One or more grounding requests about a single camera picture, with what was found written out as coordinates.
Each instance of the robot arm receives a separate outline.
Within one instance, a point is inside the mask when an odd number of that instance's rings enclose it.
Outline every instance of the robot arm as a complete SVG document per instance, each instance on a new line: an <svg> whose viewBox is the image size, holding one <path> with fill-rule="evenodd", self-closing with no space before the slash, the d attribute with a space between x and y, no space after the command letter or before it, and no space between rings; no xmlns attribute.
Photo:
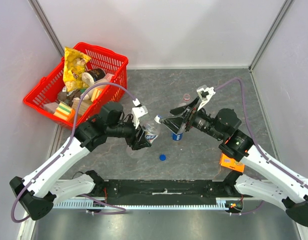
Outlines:
<svg viewBox="0 0 308 240"><path fill-rule="evenodd" d="M215 118L207 115L202 105L215 94L212 87L204 85L197 92L199 97L192 103L172 109L170 113L173 116L162 118L160 122L175 134L196 128L222 141L219 148L225 155L251 167L272 182L265 183L232 171L224 180L228 187L233 192L236 190L272 203L294 221L308 227L308 178L295 173L256 146L249 136L238 129L241 120L234 110L221 109Z"/></svg>
<svg viewBox="0 0 308 240"><path fill-rule="evenodd" d="M126 121L122 119L124 114L121 104L117 102L105 104L99 114L92 116L77 127L70 146L63 154L61 152L68 144L70 137L38 169L24 178L14 177L10 181L10 186L16 196L28 183L32 183L21 196L20 203L33 220L41 219L54 205L64 200L102 190L104 180L93 170L63 183L56 183L56 181L77 161L97 146L104 144L107 137L125 138L132 150L151 146L145 138L143 127L139 125L139 119L148 111L138 101L134 104L136 107L132 108L132 117L128 117ZM37 173L59 155L59 159L34 180Z"/></svg>

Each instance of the clear plastic bottle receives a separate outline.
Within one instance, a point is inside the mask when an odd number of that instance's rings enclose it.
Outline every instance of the clear plastic bottle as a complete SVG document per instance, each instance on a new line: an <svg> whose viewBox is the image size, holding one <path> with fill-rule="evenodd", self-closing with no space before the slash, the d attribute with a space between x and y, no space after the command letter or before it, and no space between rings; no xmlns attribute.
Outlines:
<svg viewBox="0 0 308 240"><path fill-rule="evenodd" d="M178 107L185 106L189 103L190 103L190 95L188 93L185 93L184 96L183 96L183 99L179 103ZM182 139L182 137L183 137L183 133L175 134L175 133L172 132L172 139L174 141L180 141Z"/></svg>
<svg viewBox="0 0 308 240"><path fill-rule="evenodd" d="M160 127L161 123L159 122L160 118L161 116L157 115L154 120L149 120L143 123L143 126L146 129L145 138L151 144L156 138L158 138L158 135L160 134L160 128L161 128ZM132 150L132 148L128 146L126 148L126 153L131 158L138 159L138 158L141 158L147 150L148 150L148 147L144 147L139 150Z"/></svg>

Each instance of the white wall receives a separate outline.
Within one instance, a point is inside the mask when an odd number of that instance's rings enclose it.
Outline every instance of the white wall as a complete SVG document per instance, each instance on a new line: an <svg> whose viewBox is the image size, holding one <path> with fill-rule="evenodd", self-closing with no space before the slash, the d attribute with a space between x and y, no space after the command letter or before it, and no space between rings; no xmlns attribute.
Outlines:
<svg viewBox="0 0 308 240"><path fill-rule="evenodd" d="M39 0L60 42L127 56L129 67L247 66L284 0Z"/></svg>
<svg viewBox="0 0 308 240"><path fill-rule="evenodd" d="M20 224L10 209L14 176L24 177L46 160L55 123L22 103L60 56L30 4L0 1L0 240L14 240ZM21 206L17 218L24 215Z"/></svg>
<svg viewBox="0 0 308 240"><path fill-rule="evenodd" d="M308 0L294 1L254 75L280 160L308 177Z"/></svg>

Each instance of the snack bag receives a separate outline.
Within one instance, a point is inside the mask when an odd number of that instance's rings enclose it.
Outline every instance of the snack bag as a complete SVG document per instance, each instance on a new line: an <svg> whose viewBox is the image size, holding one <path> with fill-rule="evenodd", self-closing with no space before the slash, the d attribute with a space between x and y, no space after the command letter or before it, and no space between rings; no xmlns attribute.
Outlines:
<svg viewBox="0 0 308 240"><path fill-rule="evenodd" d="M65 47L65 66L63 81L68 92L86 89L88 85L82 81L86 63L91 57L73 48Z"/></svg>

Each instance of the plastic basket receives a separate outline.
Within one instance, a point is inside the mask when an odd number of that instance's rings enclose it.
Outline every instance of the plastic basket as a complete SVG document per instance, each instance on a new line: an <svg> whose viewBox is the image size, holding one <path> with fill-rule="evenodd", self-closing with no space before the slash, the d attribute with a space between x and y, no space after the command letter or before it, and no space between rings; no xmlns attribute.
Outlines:
<svg viewBox="0 0 308 240"><path fill-rule="evenodd" d="M112 83L119 84L127 88L127 72L126 66L128 59L125 56L114 53L106 48L89 45L84 42L78 43L74 49L89 55L92 59L87 63L87 70L102 68L106 73L113 74ZM50 118L59 125L72 128L73 124L44 110L44 104L55 102L58 93L65 86L63 82L64 58L58 66L27 94L24 103L40 114ZM107 85L101 92L100 96L87 109L85 114L79 119L77 125L86 121L92 115L98 114L100 108L109 101L118 102L124 95L124 91L116 86Z"/></svg>

